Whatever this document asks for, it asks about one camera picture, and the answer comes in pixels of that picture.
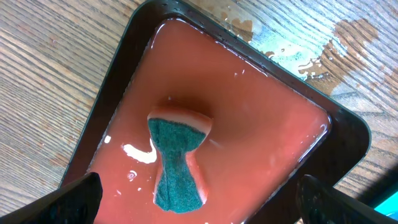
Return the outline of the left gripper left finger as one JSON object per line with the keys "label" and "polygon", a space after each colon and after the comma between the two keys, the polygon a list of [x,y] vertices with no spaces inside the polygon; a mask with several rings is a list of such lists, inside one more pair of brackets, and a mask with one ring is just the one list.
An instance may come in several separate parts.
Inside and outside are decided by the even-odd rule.
{"label": "left gripper left finger", "polygon": [[103,189],[99,174],[90,172],[1,217],[1,224],[92,224],[98,213],[102,195]]}

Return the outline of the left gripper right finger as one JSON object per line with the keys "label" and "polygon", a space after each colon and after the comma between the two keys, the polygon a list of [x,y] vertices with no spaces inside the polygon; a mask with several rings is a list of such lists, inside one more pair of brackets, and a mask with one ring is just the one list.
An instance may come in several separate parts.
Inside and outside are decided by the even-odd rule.
{"label": "left gripper right finger", "polygon": [[311,175],[305,175],[299,180],[295,199],[304,223],[397,224],[397,220]]}

